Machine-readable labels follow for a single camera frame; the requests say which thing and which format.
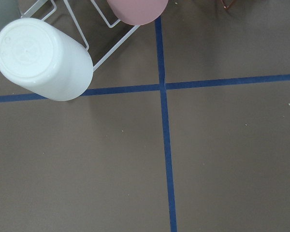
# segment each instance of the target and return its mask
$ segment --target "brown floor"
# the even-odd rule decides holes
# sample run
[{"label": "brown floor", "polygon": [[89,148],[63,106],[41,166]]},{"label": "brown floor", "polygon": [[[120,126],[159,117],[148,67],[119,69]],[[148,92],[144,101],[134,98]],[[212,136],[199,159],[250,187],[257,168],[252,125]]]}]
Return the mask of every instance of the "brown floor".
[{"label": "brown floor", "polygon": [[[82,42],[56,3],[47,22]],[[95,63],[130,26],[70,3]],[[161,19],[168,83],[290,74],[290,1],[170,0]],[[89,88],[158,83],[150,23]],[[23,93],[0,74],[0,96]],[[177,231],[290,231],[290,81],[167,96]],[[0,103],[0,232],[170,231],[163,141],[159,91]]]}]

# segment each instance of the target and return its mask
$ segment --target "white wire rack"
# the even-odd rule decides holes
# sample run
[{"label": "white wire rack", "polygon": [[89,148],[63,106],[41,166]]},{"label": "white wire rack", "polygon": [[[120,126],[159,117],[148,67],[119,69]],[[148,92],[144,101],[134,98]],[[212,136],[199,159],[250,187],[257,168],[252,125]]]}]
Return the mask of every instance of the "white wire rack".
[{"label": "white wire rack", "polygon": [[[37,0],[25,13],[22,14],[22,17],[32,17],[34,15],[34,13],[36,13],[48,0]],[[57,6],[54,2],[54,0],[50,0],[51,3],[53,4],[53,9],[52,11],[50,11],[46,16],[44,16],[44,18],[42,18],[42,20],[46,20],[49,16],[51,16],[57,9]],[[107,24],[107,26],[109,28],[113,28],[115,27],[119,22],[120,19],[116,20],[113,24],[110,24],[110,22],[107,20],[106,16],[103,14],[103,12],[101,11],[101,9],[99,8],[98,4],[95,2],[95,0],[90,0],[91,3],[93,4],[93,6],[96,8],[96,10],[98,11],[98,13],[100,14],[100,16],[102,17],[102,19],[104,20],[104,22]],[[88,41],[85,37],[85,35],[83,34],[83,31],[81,29],[81,27],[79,26],[79,23],[73,13],[73,10],[69,4],[68,0],[63,0],[65,6],[67,7],[69,14],[71,15],[71,18],[74,22],[74,24],[77,27],[77,30],[79,31],[85,46],[86,46],[86,50],[89,49],[89,44]],[[96,71],[137,29],[139,28],[139,26],[134,26],[132,27],[93,67],[93,70]]]}]

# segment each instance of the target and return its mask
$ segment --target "gray cup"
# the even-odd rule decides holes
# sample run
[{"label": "gray cup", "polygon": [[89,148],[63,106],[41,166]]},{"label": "gray cup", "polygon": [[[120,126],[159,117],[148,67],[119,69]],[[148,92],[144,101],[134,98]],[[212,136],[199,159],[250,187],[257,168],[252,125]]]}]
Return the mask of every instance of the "gray cup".
[{"label": "gray cup", "polygon": [[20,16],[17,0],[0,0],[0,31]]}]

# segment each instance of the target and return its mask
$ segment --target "pink round object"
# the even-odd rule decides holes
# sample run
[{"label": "pink round object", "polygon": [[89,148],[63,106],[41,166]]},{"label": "pink round object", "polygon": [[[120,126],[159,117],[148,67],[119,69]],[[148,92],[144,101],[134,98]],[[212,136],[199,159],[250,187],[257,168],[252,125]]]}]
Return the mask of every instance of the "pink round object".
[{"label": "pink round object", "polygon": [[114,14],[124,23],[144,25],[162,14],[168,0],[107,0]]}]

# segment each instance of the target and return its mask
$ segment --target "blue tape line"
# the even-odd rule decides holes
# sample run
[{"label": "blue tape line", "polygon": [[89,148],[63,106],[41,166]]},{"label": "blue tape line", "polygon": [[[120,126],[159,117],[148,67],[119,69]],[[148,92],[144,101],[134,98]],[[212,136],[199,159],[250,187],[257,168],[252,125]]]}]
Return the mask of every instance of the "blue tape line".
[{"label": "blue tape line", "polygon": [[168,113],[168,101],[167,101],[167,94],[166,94],[166,87],[165,87],[163,40],[162,40],[162,26],[161,26],[160,17],[156,19],[155,21],[155,28],[156,28],[156,41],[157,41],[157,57],[158,57],[158,70],[159,70],[159,87],[160,87],[160,99],[161,99],[165,168],[166,168],[166,180],[167,180],[168,200],[169,200],[170,227],[171,227],[171,232],[177,232],[169,113]]},{"label": "blue tape line", "polygon": [[166,89],[230,86],[230,85],[243,85],[243,84],[253,84],[253,83],[275,82],[275,81],[290,81],[290,74],[168,83],[166,84]]},{"label": "blue tape line", "polygon": [[[116,94],[116,93],[134,93],[134,92],[158,91],[158,90],[159,90],[158,84],[112,87],[112,88],[96,88],[96,89],[87,89],[81,96],[93,96],[93,95]],[[42,99],[46,98],[35,93],[0,96],[0,102],[16,102],[16,101],[19,102],[30,100],[42,100]]]}]

